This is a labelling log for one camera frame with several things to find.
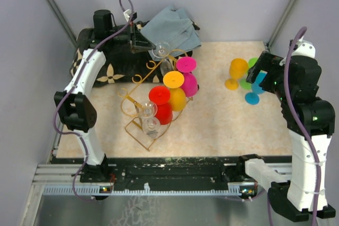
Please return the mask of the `clear wine glass back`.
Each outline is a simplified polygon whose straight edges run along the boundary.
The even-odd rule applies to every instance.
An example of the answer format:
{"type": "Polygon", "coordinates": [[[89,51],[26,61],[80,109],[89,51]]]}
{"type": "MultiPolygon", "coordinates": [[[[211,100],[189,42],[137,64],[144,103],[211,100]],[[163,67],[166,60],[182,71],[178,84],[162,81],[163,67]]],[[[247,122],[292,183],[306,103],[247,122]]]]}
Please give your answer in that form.
{"type": "Polygon", "coordinates": [[[168,72],[173,71],[173,66],[168,58],[171,52],[171,47],[167,42],[159,42],[155,44],[153,55],[157,60],[160,60],[160,71],[162,76],[165,76],[168,72]]]}

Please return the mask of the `clear wine glass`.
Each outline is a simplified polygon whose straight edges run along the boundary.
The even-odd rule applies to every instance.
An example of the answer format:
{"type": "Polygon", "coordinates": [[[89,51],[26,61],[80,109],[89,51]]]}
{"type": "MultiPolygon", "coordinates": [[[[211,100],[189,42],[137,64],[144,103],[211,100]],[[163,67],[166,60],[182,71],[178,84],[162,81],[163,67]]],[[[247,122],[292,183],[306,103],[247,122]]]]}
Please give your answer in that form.
{"type": "Polygon", "coordinates": [[[142,119],[154,117],[157,113],[157,105],[152,101],[145,101],[138,107],[138,116],[142,119]]]}
{"type": "Polygon", "coordinates": [[[149,117],[142,120],[142,130],[150,138],[156,139],[160,130],[160,121],[156,117],[149,117]]]}
{"type": "Polygon", "coordinates": [[[173,66],[168,58],[171,52],[171,47],[167,42],[159,42],[155,44],[153,55],[157,60],[160,60],[160,71],[162,76],[165,76],[168,72],[173,71],[173,66]]]}

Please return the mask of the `blue wine glass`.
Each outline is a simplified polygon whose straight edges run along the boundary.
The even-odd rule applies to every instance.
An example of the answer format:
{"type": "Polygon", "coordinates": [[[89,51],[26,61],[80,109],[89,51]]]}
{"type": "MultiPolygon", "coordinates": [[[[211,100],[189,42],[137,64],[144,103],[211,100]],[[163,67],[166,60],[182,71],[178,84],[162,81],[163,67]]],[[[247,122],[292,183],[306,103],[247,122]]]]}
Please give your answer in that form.
{"type": "Polygon", "coordinates": [[[260,83],[265,78],[266,73],[259,73],[256,77],[256,80],[254,83],[251,84],[251,92],[247,93],[245,95],[245,101],[250,105],[256,105],[260,101],[259,95],[263,94],[265,91],[260,86],[260,83]]]}

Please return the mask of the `orange yellow wine glass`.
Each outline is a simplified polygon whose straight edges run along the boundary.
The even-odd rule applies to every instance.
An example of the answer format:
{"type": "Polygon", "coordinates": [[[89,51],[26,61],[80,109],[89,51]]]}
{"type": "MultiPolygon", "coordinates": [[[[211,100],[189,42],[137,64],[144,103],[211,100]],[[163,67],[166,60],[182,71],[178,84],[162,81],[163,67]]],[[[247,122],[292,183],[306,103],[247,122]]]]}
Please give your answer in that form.
{"type": "Polygon", "coordinates": [[[184,83],[184,76],[179,71],[170,71],[163,78],[164,85],[170,91],[169,103],[175,112],[182,111],[186,106],[186,95],[181,86],[184,83]]]}

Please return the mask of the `magenta wine glass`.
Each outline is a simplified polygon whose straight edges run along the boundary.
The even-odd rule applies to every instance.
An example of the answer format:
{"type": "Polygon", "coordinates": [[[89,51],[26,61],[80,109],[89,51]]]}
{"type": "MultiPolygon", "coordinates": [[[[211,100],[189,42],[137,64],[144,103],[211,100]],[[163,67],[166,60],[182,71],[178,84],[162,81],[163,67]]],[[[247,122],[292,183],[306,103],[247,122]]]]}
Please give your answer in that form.
{"type": "Polygon", "coordinates": [[[192,57],[182,57],[176,63],[176,68],[184,76],[184,83],[181,88],[186,97],[192,97],[198,92],[197,78],[192,73],[197,67],[197,61],[192,57]]]}

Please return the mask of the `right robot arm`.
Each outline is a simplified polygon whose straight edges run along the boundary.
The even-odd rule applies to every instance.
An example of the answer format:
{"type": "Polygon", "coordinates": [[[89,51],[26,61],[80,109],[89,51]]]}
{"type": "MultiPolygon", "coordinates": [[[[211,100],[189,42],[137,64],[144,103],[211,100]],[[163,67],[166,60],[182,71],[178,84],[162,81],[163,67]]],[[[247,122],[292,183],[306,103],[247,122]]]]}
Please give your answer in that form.
{"type": "Polygon", "coordinates": [[[288,64],[267,51],[249,69],[247,81],[266,75],[260,87],[275,94],[292,140],[292,176],[276,173],[256,154],[244,155],[237,164],[237,177],[254,179],[266,191],[273,210],[292,222],[307,221],[311,214],[328,219],[336,215],[325,196],[327,149],[335,127],[335,110],[317,96],[321,67],[314,58],[293,56],[288,64]]]}

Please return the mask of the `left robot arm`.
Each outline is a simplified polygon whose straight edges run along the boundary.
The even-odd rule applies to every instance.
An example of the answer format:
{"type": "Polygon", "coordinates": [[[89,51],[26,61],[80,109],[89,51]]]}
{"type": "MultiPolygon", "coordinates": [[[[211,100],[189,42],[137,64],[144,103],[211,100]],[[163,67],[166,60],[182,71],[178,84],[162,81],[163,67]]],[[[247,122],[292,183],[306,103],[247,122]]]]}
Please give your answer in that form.
{"type": "Polygon", "coordinates": [[[137,13],[130,8],[124,10],[123,14],[127,20],[126,24],[113,31],[110,11],[98,10],[94,13],[94,42],[90,43],[89,48],[84,51],[81,63],[70,83],[62,92],[56,92],[54,95],[57,107],[54,117],[60,118],[62,124],[68,128],[67,135],[76,136],[83,151],[83,164],[77,174],[82,174],[85,182],[104,182],[110,176],[107,157],[94,129],[97,112],[87,96],[106,62],[104,45],[107,42],[127,31],[130,50],[135,52],[133,21],[137,13]]]}

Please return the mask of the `red wine glass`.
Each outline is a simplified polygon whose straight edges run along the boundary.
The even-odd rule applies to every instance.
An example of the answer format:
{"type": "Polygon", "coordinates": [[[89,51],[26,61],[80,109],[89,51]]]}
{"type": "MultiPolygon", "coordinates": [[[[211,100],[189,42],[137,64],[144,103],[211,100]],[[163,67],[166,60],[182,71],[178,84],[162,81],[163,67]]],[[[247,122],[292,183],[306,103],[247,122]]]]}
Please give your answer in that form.
{"type": "Polygon", "coordinates": [[[148,97],[157,106],[155,118],[159,120],[161,125],[169,124],[173,118],[172,107],[169,103],[171,97],[170,90],[165,86],[155,86],[150,90],[148,97]]]}

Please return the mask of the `clear wine glass middle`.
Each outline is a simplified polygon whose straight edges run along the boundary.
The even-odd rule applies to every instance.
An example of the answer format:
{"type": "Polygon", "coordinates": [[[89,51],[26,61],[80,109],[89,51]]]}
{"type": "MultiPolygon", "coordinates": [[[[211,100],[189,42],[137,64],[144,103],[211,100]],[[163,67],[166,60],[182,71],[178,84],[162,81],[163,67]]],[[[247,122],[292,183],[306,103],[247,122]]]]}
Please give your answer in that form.
{"type": "Polygon", "coordinates": [[[152,101],[145,101],[138,107],[138,116],[142,119],[154,117],[157,113],[157,105],[152,101]]]}

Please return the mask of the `clear wine glass front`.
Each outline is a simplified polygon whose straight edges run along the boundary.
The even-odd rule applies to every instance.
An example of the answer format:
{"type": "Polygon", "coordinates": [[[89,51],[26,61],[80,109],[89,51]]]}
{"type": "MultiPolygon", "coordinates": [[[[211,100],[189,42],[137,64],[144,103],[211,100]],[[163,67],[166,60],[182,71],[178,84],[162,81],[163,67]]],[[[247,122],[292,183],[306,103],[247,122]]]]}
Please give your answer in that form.
{"type": "Polygon", "coordinates": [[[149,117],[142,120],[142,130],[150,138],[156,139],[160,130],[160,121],[156,117],[149,117]]]}

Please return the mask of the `black cream flower blanket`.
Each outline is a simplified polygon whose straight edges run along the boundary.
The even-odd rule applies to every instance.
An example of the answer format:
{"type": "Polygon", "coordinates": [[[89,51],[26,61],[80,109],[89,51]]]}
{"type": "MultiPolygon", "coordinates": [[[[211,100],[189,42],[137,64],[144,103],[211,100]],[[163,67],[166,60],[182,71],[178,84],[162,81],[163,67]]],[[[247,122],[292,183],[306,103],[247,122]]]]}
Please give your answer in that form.
{"type": "MultiPolygon", "coordinates": [[[[114,20],[104,21],[102,18],[93,20],[94,27],[83,29],[77,38],[78,49],[75,52],[70,74],[75,75],[81,61],[84,57],[84,51],[94,49],[105,38],[118,32],[123,25],[117,26],[114,20]]],[[[128,45],[121,45],[113,42],[113,38],[99,47],[103,51],[106,61],[98,72],[94,87],[102,87],[113,83],[129,83],[136,74],[145,77],[150,72],[147,64],[150,61],[159,62],[160,60],[152,59],[152,53],[140,52],[132,53],[128,45]]]]}

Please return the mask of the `grey blue folded cloth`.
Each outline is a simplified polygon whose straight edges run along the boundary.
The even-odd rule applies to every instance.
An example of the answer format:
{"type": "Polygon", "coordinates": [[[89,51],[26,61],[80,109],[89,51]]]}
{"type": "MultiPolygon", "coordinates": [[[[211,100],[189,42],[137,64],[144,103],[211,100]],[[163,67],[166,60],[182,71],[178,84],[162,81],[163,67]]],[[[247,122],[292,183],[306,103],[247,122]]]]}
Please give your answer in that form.
{"type": "Polygon", "coordinates": [[[201,47],[199,33],[184,8],[169,5],[154,16],[141,29],[141,34],[153,44],[166,42],[178,57],[201,47]]]}

